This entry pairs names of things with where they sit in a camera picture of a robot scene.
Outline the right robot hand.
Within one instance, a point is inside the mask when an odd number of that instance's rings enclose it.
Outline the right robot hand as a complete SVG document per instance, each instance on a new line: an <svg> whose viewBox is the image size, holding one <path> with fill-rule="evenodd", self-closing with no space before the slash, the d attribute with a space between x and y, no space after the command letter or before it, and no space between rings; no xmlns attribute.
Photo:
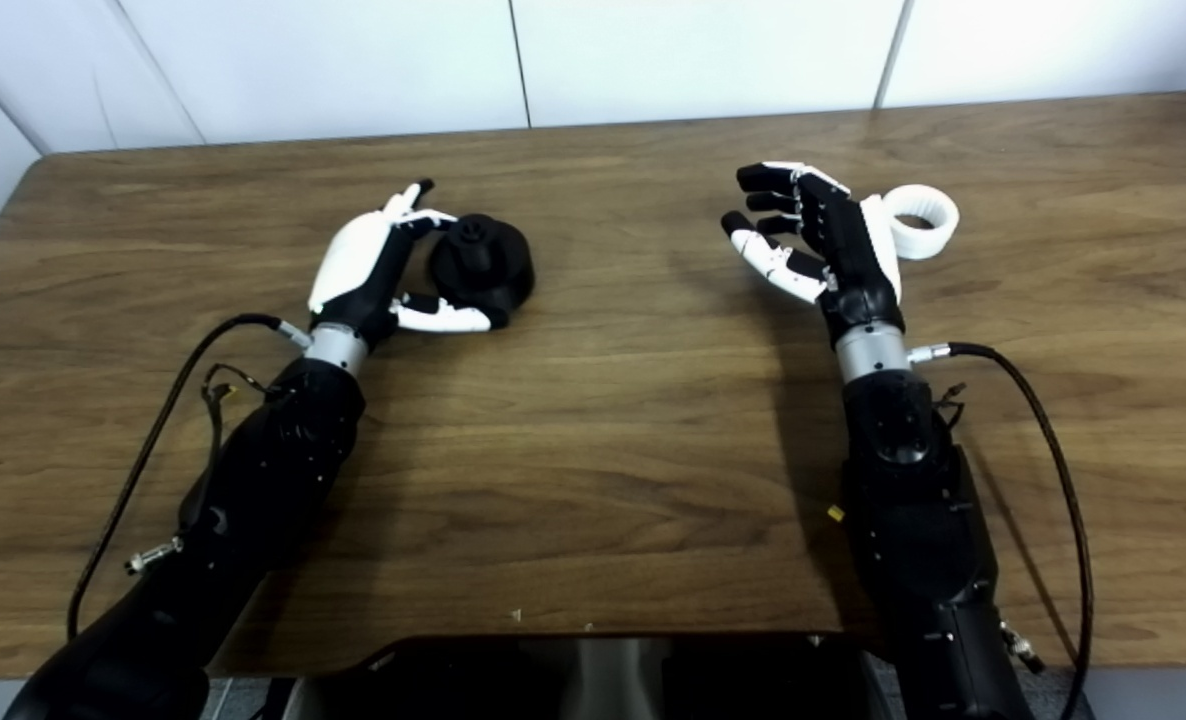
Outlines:
<svg viewBox="0 0 1186 720"><path fill-rule="evenodd" d="M723 214L731 246L765 281L820 307L831 345L869 325L907 331L880 197L854 200L844 184L799 161L754 163L735 177L745 205L761 219Z"/></svg>

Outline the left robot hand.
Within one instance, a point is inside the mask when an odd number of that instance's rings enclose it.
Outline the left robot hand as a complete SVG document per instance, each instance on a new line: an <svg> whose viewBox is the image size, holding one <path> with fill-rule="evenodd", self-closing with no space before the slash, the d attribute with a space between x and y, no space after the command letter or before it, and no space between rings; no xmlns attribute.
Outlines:
<svg viewBox="0 0 1186 720"><path fill-rule="evenodd" d="M466 334L509 325L509 316L502 310L400 292L398 283L419 240L431 232L448 234L468 227L466 218L417 206L433 187L432 179L420 179L389 197L383 206L338 229L311 287L310 329L342 329L375 348L398 329Z"/></svg>

